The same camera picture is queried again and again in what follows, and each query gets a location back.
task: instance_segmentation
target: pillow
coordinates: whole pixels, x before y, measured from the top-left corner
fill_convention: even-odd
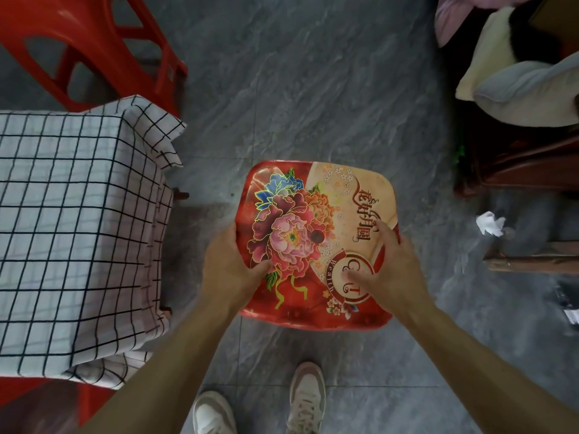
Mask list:
[[[560,127],[579,123],[574,99],[579,95],[579,52],[555,65],[523,61],[481,83],[476,104],[504,123]]]
[[[473,91],[492,74],[517,63],[511,50],[508,23],[512,7],[503,7],[490,14],[474,49],[473,60],[456,87],[455,97],[473,101]]]

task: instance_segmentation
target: foot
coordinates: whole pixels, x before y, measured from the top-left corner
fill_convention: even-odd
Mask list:
[[[216,391],[201,393],[193,403],[195,434],[237,434],[233,410]]]
[[[321,368],[313,362],[300,364],[289,390],[286,434],[319,434],[325,409],[325,382]]]

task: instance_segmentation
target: white sneaker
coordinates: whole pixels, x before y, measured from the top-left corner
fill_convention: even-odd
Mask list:
[[[193,403],[195,434],[237,434],[233,410],[216,391],[201,393]]]
[[[286,434],[319,434],[325,410],[325,382],[321,368],[313,362],[300,364],[289,390]]]

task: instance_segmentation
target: white checkered cloth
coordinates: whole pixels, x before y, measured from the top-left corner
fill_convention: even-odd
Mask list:
[[[147,360],[184,129],[141,96],[0,112],[0,376],[119,388]]]

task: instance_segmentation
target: person's left hand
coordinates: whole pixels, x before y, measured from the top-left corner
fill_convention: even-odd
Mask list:
[[[245,266],[235,233],[233,222],[211,241],[205,252],[201,283],[201,297],[227,307],[232,315],[249,303],[259,283],[273,267],[270,260],[263,260],[252,269]]]

